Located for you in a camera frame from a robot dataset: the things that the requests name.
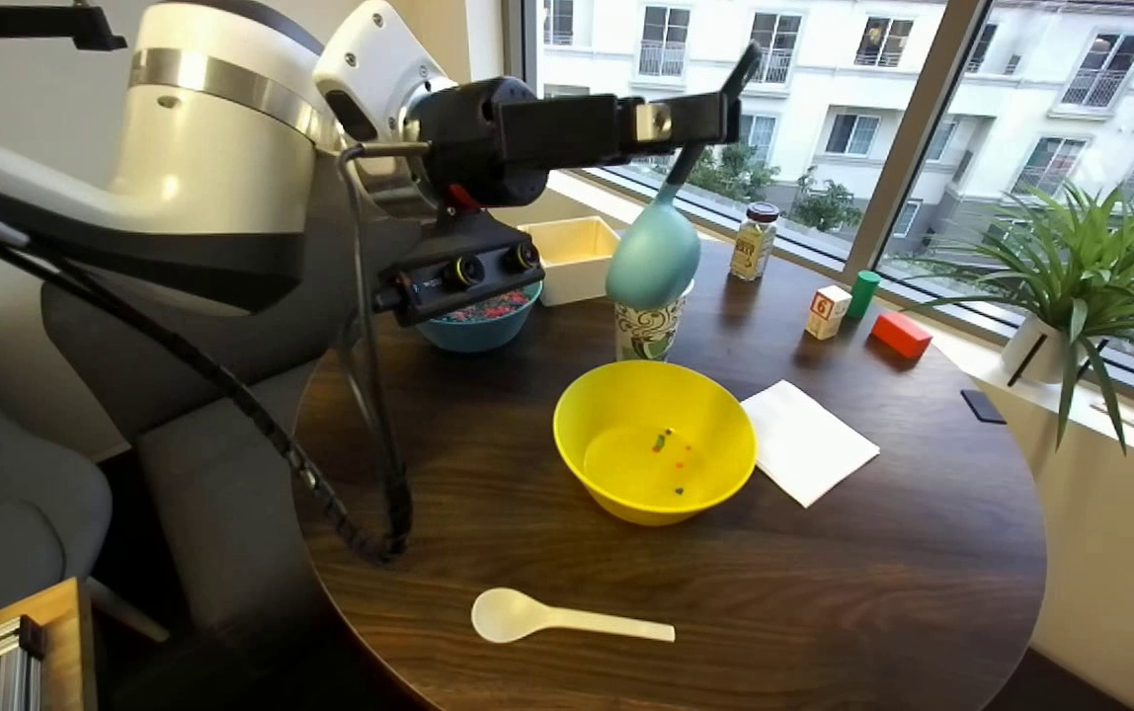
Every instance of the white paper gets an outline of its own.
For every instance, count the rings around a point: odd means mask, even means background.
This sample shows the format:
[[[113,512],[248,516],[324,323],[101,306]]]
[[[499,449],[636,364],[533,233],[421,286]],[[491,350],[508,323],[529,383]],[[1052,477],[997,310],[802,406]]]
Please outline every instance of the white paper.
[[[741,410],[753,423],[758,469],[802,511],[879,449],[786,381],[752,395]]]

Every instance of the round wooden table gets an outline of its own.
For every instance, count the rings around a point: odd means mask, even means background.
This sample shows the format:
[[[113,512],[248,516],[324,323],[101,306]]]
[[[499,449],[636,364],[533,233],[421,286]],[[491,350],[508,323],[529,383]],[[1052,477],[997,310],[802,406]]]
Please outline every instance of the round wooden table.
[[[491,357],[443,357],[378,320],[416,531],[400,560],[367,564],[298,504],[329,599],[428,709],[989,705],[1041,594],[1029,475],[1004,427],[974,423],[969,381],[936,349],[896,366],[866,340],[871,316],[804,340],[823,286],[786,260],[758,286],[727,279],[712,244],[670,360],[740,399],[788,381],[879,453],[808,511],[753,469],[740,497],[676,531],[607,516],[551,447],[565,383],[611,360],[600,299],[536,312]],[[356,512],[378,512],[372,441],[337,360],[305,395],[298,441]],[[678,641],[536,632],[499,648],[470,630],[484,586],[669,620]]]

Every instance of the jar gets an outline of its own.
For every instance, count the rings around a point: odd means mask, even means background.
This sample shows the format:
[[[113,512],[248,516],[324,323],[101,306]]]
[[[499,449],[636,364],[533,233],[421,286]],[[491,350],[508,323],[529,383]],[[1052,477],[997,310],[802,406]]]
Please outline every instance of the jar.
[[[729,278],[736,279],[758,279],[769,257],[777,211],[774,204],[752,204],[748,221],[740,224],[729,241]]]

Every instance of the yellow bowl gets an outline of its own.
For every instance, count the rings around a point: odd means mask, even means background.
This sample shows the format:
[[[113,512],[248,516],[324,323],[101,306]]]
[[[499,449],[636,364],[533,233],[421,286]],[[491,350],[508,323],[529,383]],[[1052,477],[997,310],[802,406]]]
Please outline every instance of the yellow bowl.
[[[621,522],[676,524],[753,475],[753,427],[716,381],[658,360],[584,370],[551,410],[574,477]]]

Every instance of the cup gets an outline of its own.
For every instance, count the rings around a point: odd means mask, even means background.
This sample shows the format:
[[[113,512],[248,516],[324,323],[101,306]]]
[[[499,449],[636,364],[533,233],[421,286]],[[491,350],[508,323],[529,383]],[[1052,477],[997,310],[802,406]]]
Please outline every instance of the cup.
[[[665,310],[617,306],[617,360],[669,360],[678,329],[678,299]]]

